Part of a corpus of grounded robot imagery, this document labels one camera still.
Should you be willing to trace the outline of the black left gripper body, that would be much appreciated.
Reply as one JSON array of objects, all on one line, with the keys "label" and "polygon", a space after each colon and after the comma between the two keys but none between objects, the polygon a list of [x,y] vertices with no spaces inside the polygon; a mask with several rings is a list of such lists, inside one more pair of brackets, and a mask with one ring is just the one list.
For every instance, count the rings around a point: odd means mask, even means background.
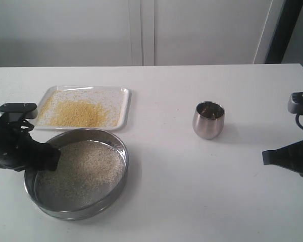
[{"label": "black left gripper body", "polygon": [[28,145],[33,141],[29,132],[34,126],[24,115],[14,122],[8,122],[6,118],[5,114],[0,117],[0,169],[16,172],[29,169]]}]

